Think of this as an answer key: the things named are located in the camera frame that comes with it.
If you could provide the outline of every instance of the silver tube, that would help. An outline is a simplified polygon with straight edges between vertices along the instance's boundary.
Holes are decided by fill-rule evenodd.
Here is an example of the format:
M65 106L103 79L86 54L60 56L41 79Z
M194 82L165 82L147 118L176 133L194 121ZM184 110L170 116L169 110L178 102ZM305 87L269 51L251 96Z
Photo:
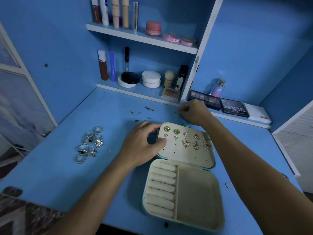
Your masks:
M133 20L132 20L132 29L137 32L138 30L138 12L139 11L139 3L133 2Z

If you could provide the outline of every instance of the jewelry box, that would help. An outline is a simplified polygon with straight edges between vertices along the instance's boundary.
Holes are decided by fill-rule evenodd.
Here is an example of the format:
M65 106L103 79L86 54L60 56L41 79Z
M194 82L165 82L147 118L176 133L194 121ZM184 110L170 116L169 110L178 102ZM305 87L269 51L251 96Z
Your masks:
M213 144L206 132L163 123L157 141L167 139L149 168L142 197L150 215L211 232L224 226Z

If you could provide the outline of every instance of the ring roll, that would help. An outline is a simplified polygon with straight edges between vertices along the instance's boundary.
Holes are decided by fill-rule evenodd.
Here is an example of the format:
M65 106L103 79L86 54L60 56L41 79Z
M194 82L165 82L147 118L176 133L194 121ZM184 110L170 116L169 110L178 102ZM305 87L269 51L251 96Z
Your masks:
M157 167L152 167L151 172L156 173L156 174L160 174L160 175L164 175L164 176L168 176L171 178L176 178L175 172L164 170L164 169L157 168Z
M158 196L170 201L174 201L175 200L175 195L173 195L170 192L167 191L163 191L163 190L159 190L159 189L154 189L151 187L147 187L146 188L146 194L148 195L153 195L153 196Z
M174 207L175 207L175 204L172 201L169 201L164 198L157 197L157 196L147 195L147 194L145 195L144 202L151 204L151 205L160 206L165 209L170 209L170 210L174 210Z
M176 183L175 179L170 178L168 176L159 175L156 173L150 173L149 179L154 180L154 181L158 181L158 182L162 182L162 183L165 183L168 185L175 185L175 183Z
M176 172L176 169L177 169L176 166L172 166L172 165L165 164L162 162L156 162L153 164L153 166L157 167L157 168L164 169L164 170L173 171L173 172Z
M168 218L174 217L174 211L172 211L172 210L164 209L162 207L151 205L148 203L144 203L144 204L145 204L144 206L145 206L146 210L148 210L149 212L156 213L156 214L168 217Z
M147 186L151 187L151 188L154 188L154 189L160 189L160 190L163 190L163 191L167 191L167 192L170 192L170 193L175 193L175 186L170 186L170 185L167 185L167 184L163 184L163 183L160 183L160 182L157 182L157 181L154 181L154 180L149 180L148 183L147 183Z

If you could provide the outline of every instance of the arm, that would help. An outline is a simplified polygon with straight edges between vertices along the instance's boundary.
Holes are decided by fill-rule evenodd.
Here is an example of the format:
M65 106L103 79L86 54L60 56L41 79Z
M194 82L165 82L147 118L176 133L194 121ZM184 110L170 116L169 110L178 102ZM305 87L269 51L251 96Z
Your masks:
M312 233L313 203L233 136L202 101L186 102L179 114L210 135L238 195L264 234Z
M149 124L147 121L136 125L112 163L47 235L94 235L129 172L165 147L166 139L155 144L147 142L148 134L156 133L155 129L159 127L160 124Z

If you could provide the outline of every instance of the blue pen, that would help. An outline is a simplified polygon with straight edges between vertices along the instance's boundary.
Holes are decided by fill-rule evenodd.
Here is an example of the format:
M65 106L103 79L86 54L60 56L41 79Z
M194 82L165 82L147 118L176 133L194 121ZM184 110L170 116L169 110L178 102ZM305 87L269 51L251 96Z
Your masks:
M110 51L110 62L111 62L111 76L112 76L112 81L115 81L114 52L113 52L113 51Z

